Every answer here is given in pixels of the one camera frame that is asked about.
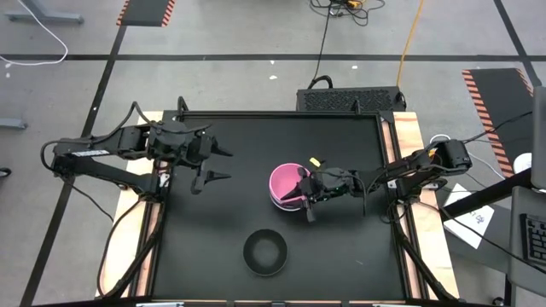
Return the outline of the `black computer case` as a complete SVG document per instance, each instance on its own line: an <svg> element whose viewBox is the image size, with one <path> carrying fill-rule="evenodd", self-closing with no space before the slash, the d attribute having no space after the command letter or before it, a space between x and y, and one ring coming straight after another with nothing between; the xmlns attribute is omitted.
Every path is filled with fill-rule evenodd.
<svg viewBox="0 0 546 307"><path fill-rule="evenodd" d="M404 94L396 86L298 90L297 111L351 112L359 100L362 112L404 112Z"/></svg>

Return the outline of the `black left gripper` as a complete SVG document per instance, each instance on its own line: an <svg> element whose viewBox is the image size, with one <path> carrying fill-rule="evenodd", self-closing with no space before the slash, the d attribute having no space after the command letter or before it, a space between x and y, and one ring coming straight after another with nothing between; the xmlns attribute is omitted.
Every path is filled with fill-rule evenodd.
<svg viewBox="0 0 546 307"><path fill-rule="evenodd" d="M185 163L187 164L187 167L190 167L196 170L196 175L190 186L190 192L192 194L200 194L203 191L205 185L209 182L231 178L231 175L229 174L216 172L216 171L207 171L205 169L205 161L212 155L212 153L221 155L221 156L226 156L226 157L233 156L233 153L231 151L222 147L219 144L215 136L212 137L211 135L207 134L212 138L211 155L207 159L196 159L195 157L188 155L189 144L196 136L200 134L207 134L206 128L197 130L193 134L189 134L186 137L185 142L183 144L183 148L185 151L185 154L184 154Z"/></svg>

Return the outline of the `purple bowl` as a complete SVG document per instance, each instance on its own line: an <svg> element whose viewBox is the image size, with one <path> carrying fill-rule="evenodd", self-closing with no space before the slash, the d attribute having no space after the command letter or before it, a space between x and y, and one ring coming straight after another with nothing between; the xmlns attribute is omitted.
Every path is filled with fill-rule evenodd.
<svg viewBox="0 0 546 307"><path fill-rule="evenodd" d="M272 203L274 205L278 205L278 206L285 206L285 207L301 207L301 201L299 198L295 198L293 200L290 200L289 202L287 203L282 203L280 200L278 200L273 194L270 195L270 199L272 201Z"/></svg>

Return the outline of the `striped floor mat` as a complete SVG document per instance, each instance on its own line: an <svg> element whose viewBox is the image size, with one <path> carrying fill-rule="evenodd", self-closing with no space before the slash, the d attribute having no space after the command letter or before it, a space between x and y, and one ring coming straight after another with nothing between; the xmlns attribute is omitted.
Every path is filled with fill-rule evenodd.
<svg viewBox="0 0 546 307"><path fill-rule="evenodd" d="M515 158L532 151L532 88L518 68L468 69L462 77L484 126L480 141L491 145L503 177Z"/></svg>
<svg viewBox="0 0 546 307"><path fill-rule="evenodd" d="M177 0L125 0L118 26L166 27Z"/></svg>

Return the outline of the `black aluminium rig frame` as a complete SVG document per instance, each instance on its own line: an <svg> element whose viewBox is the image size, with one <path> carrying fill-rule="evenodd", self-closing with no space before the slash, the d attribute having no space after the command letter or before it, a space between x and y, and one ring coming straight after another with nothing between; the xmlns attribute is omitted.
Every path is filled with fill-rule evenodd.
<svg viewBox="0 0 546 307"><path fill-rule="evenodd" d="M278 209L269 179L279 165L311 156L328 166L374 171L397 159L377 115L308 113L191 113L188 125L210 125L233 152L209 166L231 178L189 192L192 172L178 167L163 205L161 231L148 257L147 294L158 300L364 301L404 300L421 284L391 223L394 198L386 186L361 198L318 203L316 220L304 210ZM288 260L273 276L245 264L247 237L280 233Z"/></svg>

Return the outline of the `grey desk panel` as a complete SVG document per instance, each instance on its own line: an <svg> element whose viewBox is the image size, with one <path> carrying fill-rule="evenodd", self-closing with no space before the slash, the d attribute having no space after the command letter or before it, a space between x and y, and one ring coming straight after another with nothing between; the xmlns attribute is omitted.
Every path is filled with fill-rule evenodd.
<svg viewBox="0 0 546 307"><path fill-rule="evenodd" d="M531 152L531 182L546 189L546 87L533 91L533 140Z"/></svg>

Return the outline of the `workbench with grey legs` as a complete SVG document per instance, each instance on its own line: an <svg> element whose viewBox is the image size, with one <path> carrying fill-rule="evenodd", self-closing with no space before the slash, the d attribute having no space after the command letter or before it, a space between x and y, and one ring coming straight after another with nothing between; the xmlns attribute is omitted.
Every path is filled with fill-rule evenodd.
<svg viewBox="0 0 546 307"><path fill-rule="evenodd" d="M72 22L83 24L81 14L57 12L46 9L39 0L17 0L23 7L23 11L6 11L3 14L11 21L33 20L37 18L41 22Z"/></svg>

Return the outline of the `pink bowl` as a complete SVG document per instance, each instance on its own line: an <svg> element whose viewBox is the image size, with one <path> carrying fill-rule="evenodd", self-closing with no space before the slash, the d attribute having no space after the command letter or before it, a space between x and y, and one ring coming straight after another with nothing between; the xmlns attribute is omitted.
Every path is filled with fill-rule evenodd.
<svg viewBox="0 0 546 307"><path fill-rule="evenodd" d="M273 194L282 203L289 202L290 200L282 201L281 197L292 190L296 183L301 180L301 175L298 173L299 168L302 168L302 165L295 163L286 163L277 166L270 174L270 195ZM299 199L302 207L304 197L301 196Z"/></svg>

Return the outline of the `grey desk foot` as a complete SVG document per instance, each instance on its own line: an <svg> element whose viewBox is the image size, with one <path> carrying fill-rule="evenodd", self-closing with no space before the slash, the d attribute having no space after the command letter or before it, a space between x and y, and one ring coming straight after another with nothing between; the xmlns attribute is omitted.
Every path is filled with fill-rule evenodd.
<svg viewBox="0 0 546 307"><path fill-rule="evenodd" d="M0 128L25 130L28 124L22 119L0 118Z"/></svg>

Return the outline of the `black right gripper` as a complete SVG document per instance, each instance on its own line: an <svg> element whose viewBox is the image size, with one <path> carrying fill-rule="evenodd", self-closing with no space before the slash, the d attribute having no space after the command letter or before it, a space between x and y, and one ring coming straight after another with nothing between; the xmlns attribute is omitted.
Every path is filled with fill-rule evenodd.
<svg viewBox="0 0 546 307"><path fill-rule="evenodd" d="M320 181L320 172L328 172L332 175L338 175L343 181L343 185L335 191L324 192ZM298 173L301 175L301 180L296 183L292 190L283 195L281 200L291 200L304 196L305 199L303 200L303 208L305 209L308 223L313 223L316 220L312 209L313 204L340 197L345 194L354 195L357 191L357 178L349 171L338 167L316 170L311 173L307 173L306 169L302 167L299 168Z"/></svg>

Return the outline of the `white round cap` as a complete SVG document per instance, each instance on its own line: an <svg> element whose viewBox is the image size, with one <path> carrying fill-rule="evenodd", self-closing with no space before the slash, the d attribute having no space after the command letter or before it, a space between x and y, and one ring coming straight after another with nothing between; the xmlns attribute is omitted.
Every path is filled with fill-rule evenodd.
<svg viewBox="0 0 546 307"><path fill-rule="evenodd" d="M513 170L515 174L530 169L532 165L532 154L522 153L518 155L513 163Z"/></svg>

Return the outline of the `black keyboard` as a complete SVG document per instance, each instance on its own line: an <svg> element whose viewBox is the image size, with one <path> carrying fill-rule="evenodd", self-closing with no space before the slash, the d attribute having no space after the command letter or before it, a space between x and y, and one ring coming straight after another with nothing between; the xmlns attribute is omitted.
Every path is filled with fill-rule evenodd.
<svg viewBox="0 0 546 307"><path fill-rule="evenodd" d="M524 258L546 266L546 217L520 214Z"/></svg>

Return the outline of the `white paper sheet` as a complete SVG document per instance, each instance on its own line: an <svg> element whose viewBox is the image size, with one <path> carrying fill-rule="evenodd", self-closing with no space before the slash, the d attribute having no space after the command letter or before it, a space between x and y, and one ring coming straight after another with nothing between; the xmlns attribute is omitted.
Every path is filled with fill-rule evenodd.
<svg viewBox="0 0 546 307"><path fill-rule="evenodd" d="M447 201L444 203L444 209L462 198L471 194L459 183L456 183L450 191ZM474 249L478 249L493 215L494 209L491 206L483 206L478 210L471 211L455 219L444 222L444 229L452 233L456 238L462 240Z"/></svg>

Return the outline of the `dark grey bowl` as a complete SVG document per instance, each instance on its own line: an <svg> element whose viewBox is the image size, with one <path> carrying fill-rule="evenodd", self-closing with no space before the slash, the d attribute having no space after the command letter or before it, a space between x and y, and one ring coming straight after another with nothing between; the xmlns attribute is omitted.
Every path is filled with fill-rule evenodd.
<svg viewBox="0 0 546 307"><path fill-rule="evenodd" d="M260 229L247 237L243 259L255 275L273 276L283 269L288 260L288 245L275 230Z"/></svg>

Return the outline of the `black diagonal bar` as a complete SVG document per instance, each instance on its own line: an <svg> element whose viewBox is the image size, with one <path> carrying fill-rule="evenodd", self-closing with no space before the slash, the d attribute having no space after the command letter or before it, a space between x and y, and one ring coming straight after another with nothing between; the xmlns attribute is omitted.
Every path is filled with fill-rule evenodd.
<svg viewBox="0 0 546 307"><path fill-rule="evenodd" d="M514 187L532 188L531 168L517 173L501 182L441 207L440 217L443 221L478 210L496 201L508 198Z"/></svg>

